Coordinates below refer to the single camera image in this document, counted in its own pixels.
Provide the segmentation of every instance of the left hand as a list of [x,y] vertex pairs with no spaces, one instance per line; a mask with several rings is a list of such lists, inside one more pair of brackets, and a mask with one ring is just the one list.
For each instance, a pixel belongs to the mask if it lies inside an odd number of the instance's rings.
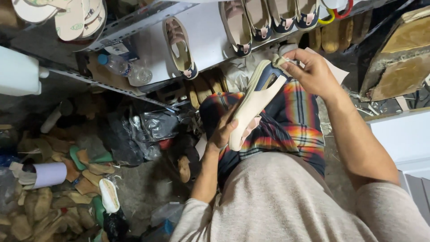
[[208,145],[214,144],[218,149],[227,145],[230,133],[237,128],[237,125],[239,125],[239,121],[237,119],[231,119],[233,118],[233,114],[237,107],[239,107],[241,101],[242,100],[239,100],[235,105],[228,107],[228,111],[220,118],[214,133],[208,140]]

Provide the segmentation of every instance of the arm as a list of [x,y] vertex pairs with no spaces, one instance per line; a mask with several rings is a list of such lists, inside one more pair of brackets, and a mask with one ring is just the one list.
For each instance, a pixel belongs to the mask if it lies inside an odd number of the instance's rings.
[[324,58],[301,49],[287,52],[284,57],[305,64],[301,69],[287,62],[283,68],[307,92],[324,100],[341,161],[354,189],[380,180],[399,185],[396,165],[337,83]]
[[194,187],[191,190],[191,198],[210,203],[215,197],[218,184],[218,157],[221,148],[227,145],[230,133],[237,127],[238,121],[231,121],[238,104],[230,107],[218,122],[215,132],[206,145],[202,158],[202,170],[197,176]]

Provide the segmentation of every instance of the yellow handle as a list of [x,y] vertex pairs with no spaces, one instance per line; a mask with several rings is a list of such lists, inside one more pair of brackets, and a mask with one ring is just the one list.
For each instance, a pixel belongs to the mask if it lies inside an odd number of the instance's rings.
[[327,12],[328,12],[332,17],[331,17],[329,20],[327,20],[327,21],[324,21],[324,20],[318,19],[318,22],[319,22],[320,24],[322,24],[322,25],[327,25],[327,24],[329,24],[329,23],[333,22],[333,20],[335,19],[335,12],[333,12],[333,9],[327,9]]

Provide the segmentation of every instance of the red handle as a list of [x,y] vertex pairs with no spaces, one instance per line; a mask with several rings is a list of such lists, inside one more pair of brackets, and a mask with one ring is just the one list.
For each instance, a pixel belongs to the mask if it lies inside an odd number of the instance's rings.
[[353,6],[354,6],[354,0],[348,0],[348,9],[342,15],[339,15],[337,9],[333,9],[333,12],[335,13],[335,18],[337,18],[337,19],[344,19],[344,18],[348,17],[349,13],[351,13],[351,9],[352,9]]

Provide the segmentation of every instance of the hand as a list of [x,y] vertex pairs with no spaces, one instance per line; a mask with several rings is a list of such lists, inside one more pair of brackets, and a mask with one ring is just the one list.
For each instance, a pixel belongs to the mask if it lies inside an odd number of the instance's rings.
[[208,140],[208,145],[215,145],[218,149],[221,149],[228,143],[228,139],[230,138],[230,133],[237,128],[239,125],[239,121],[237,119],[231,120],[234,112],[236,111],[239,103],[242,100],[239,100],[235,105],[231,105],[228,107],[227,113],[225,113],[219,120],[217,127],[215,128],[214,133],[211,138]]
[[324,58],[319,54],[295,49],[285,53],[283,57],[299,60],[304,64],[304,68],[301,68],[287,62],[282,65],[282,68],[297,79],[308,93],[327,100],[339,93],[339,89],[343,92]]

